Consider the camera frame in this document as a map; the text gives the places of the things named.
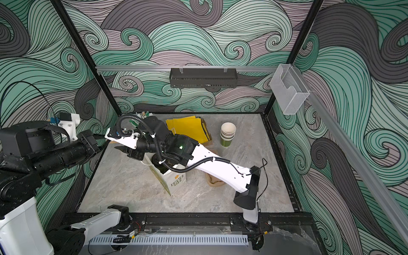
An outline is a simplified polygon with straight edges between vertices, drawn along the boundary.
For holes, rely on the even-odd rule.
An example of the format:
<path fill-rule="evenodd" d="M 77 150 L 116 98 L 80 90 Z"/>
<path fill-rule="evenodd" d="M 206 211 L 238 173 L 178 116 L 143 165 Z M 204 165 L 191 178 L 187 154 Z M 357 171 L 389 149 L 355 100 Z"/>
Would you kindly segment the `white paper takeout bag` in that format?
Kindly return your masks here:
<path fill-rule="evenodd" d="M 143 164 L 148 166 L 152 173 L 155 175 L 157 180 L 161 183 L 165 191 L 170 195 L 174 195 L 187 183 L 187 178 L 185 173 L 176 173 L 171 170 L 167 170 L 165 173 L 162 173 L 158 168 L 153 164 L 153 153 L 145 153 Z"/>

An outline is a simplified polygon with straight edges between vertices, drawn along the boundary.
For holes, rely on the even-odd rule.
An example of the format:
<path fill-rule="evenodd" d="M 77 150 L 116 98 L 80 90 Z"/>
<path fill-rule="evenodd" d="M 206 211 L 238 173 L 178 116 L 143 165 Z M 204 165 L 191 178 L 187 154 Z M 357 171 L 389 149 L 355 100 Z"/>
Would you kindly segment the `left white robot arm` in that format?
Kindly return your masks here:
<path fill-rule="evenodd" d="M 83 246 L 112 227 L 128 228 L 127 207 L 112 205 L 83 222 L 44 232 L 37 189 L 64 169 L 81 165 L 101 150 L 98 135 L 77 136 L 47 121 L 30 121 L 1 130 L 1 254 L 77 255 Z"/>

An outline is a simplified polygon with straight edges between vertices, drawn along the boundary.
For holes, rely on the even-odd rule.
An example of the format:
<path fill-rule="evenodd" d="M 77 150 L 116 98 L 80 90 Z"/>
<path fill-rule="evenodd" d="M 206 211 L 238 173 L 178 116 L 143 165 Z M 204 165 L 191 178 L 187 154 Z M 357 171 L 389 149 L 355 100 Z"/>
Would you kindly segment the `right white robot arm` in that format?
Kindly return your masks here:
<path fill-rule="evenodd" d="M 156 116 L 141 118 L 124 114 L 115 123 L 118 141 L 136 153 L 155 153 L 158 164 L 175 173 L 200 170 L 235 190 L 233 202 L 242 209 L 243 219 L 257 225 L 260 168 L 242 167 L 214 154 L 196 139 L 168 129 Z"/>

